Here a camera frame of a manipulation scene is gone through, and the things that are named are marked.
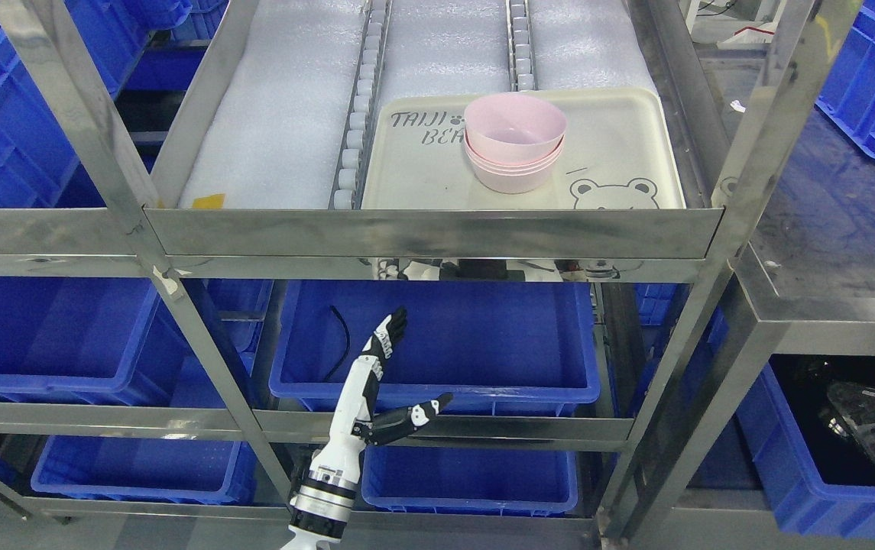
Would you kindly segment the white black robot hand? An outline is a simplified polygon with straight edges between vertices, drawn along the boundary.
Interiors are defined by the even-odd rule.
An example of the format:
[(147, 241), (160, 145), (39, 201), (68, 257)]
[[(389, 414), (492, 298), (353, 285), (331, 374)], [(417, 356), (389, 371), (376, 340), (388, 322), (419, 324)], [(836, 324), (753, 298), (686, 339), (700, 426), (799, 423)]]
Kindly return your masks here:
[(388, 445), (416, 434), (447, 410), (454, 399), (452, 393), (375, 413), (387, 363), (403, 340), (407, 324), (408, 312), (400, 306), (374, 328), (353, 360), (332, 415), (329, 441), (313, 455), (305, 481), (353, 490), (361, 478), (360, 455), (366, 447)]

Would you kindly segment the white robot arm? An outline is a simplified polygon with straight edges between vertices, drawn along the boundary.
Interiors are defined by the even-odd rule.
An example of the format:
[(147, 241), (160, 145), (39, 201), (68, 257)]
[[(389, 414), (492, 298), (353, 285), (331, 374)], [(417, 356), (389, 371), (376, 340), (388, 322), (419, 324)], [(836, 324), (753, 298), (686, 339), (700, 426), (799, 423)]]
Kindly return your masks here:
[(357, 485), (339, 467), (321, 465), (300, 478), (291, 498), (288, 530), (293, 538), (283, 549), (329, 549), (342, 540), (356, 501)]

